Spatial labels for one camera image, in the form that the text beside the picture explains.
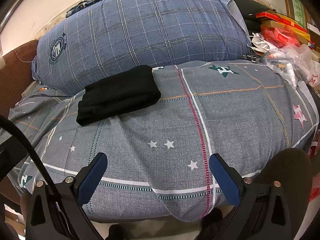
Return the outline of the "black pants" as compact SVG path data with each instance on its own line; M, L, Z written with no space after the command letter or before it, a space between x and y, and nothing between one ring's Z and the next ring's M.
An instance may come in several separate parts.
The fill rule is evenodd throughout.
M85 87L76 122L86 126L154 105L161 98L152 68L136 66Z

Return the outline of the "grey star patterned bedsheet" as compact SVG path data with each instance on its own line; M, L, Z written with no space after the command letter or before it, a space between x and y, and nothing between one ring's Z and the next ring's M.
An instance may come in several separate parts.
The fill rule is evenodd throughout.
M87 126L76 122L83 92L38 85L9 112L56 183L107 155L83 206L91 220L196 221L226 203L209 170L212 154L253 178L278 152L305 148L319 126L318 95L264 64L192 61L158 67L153 77L155 105Z

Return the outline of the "brown wooden headboard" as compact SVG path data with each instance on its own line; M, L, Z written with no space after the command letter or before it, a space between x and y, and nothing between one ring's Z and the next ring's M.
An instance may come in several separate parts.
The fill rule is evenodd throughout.
M22 93L33 82L31 63L36 56L38 40L29 41L1 57L0 108L8 117L10 109L22 98Z

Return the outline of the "clear plastic bags clutter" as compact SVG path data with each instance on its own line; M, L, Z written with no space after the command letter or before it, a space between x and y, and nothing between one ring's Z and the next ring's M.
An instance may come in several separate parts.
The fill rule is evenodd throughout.
M297 88L303 81L319 90L319 62L312 59L312 51L307 45L289 44L277 48L259 33L253 33L251 38L251 48L263 53L260 62L279 74L292 88Z

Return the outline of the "red boxes pile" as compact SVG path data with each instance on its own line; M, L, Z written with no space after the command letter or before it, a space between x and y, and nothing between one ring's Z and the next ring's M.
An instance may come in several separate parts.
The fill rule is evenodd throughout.
M277 48L288 45L300 47L311 42L310 34L295 20L276 12L264 11L255 14L261 21L261 35Z

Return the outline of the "black bag behind pillow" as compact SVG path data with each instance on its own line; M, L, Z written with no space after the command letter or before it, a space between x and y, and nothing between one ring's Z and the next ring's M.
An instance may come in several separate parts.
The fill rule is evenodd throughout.
M256 18L256 14L273 9L254 0L234 0L244 18L249 34L261 32L261 20Z

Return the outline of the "blue plaid pillow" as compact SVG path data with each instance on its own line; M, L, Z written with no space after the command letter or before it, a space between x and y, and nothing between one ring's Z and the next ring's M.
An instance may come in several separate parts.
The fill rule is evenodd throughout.
M40 38L31 73L74 95L135 66L237 60L249 44L233 0L101 0Z

